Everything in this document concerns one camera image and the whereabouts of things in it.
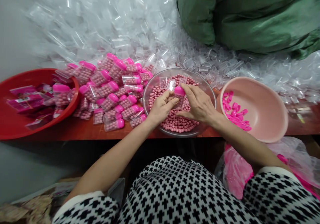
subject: woman's right hand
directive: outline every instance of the woman's right hand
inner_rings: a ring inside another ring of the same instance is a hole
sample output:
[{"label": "woman's right hand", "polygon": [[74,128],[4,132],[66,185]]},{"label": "woman's right hand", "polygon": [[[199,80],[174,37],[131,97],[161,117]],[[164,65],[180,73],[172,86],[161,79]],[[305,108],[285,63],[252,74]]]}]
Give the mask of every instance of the woman's right hand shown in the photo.
[{"label": "woman's right hand", "polygon": [[187,117],[211,125],[212,121],[221,115],[214,108],[210,97],[199,87],[184,83],[181,83],[181,87],[187,95],[191,109],[190,112],[180,111],[177,116]]}]

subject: hand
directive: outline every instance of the hand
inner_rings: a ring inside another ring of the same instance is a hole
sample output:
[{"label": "hand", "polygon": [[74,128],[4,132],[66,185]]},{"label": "hand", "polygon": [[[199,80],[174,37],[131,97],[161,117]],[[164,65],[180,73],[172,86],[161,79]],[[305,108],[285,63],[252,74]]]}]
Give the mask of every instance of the hand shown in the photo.
[{"label": "hand", "polygon": [[191,109],[190,112],[180,111],[177,113],[177,116],[187,117],[210,125],[214,117],[218,114],[210,97],[197,86],[181,83],[181,87],[187,95]]},{"label": "hand", "polygon": [[155,126],[163,122],[169,115],[170,110],[179,102],[178,98],[173,98],[173,91],[165,91],[161,96],[159,96],[148,115],[147,120],[153,122]]}]

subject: wooden table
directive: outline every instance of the wooden table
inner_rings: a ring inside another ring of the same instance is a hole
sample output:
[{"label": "wooden table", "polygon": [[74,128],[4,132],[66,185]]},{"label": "wooden table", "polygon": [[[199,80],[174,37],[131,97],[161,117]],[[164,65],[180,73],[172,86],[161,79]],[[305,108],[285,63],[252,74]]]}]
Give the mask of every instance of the wooden table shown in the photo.
[{"label": "wooden table", "polygon": [[[17,141],[68,141],[68,140],[110,140],[122,139],[131,130],[126,125],[121,130],[105,132],[104,125],[93,125],[93,120],[81,120],[69,117],[57,125],[38,132],[34,135],[20,138]],[[286,135],[311,135],[320,134],[320,104],[310,107],[289,110],[289,126]],[[212,128],[207,128],[197,137],[219,137],[219,134]],[[149,138],[170,138],[160,130],[155,129]]]}]

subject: plastic bag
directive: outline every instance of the plastic bag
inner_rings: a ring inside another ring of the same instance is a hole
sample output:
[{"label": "plastic bag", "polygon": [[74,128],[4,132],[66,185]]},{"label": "plastic bag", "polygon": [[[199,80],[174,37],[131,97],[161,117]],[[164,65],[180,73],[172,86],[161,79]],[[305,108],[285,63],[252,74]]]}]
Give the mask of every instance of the plastic bag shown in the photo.
[{"label": "plastic bag", "polygon": [[[320,188],[320,160],[309,156],[301,140],[283,137],[279,142],[266,145],[280,159],[280,155],[287,159],[287,165],[299,180]],[[242,199],[244,186],[253,177],[253,170],[233,147],[228,145],[227,148],[214,174],[236,198]]]}]

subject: white sleeve cuff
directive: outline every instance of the white sleeve cuff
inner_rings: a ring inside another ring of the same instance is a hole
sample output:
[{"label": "white sleeve cuff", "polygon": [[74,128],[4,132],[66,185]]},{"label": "white sleeve cuff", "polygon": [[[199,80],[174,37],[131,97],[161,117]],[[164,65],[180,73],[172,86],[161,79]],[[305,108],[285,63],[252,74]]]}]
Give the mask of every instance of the white sleeve cuff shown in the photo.
[{"label": "white sleeve cuff", "polygon": [[54,221],[61,216],[62,214],[64,214],[67,210],[69,210],[71,207],[73,207],[74,205],[76,205],[79,202],[82,202],[88,198],[91,197],[99,197],[99,196],[104,196],[104,194],[102,193],[102,191],[95,191],[95,192],[90,192],[87,194],[83,194],[83,195],[78,195],[75,196],[73,198],[71,198],[69,201],[67,201],[62,207],[60,207],[60,209],[57,211],[57,213],[54,215],[54,218],[52,219],[52,223],[54,223]]}]

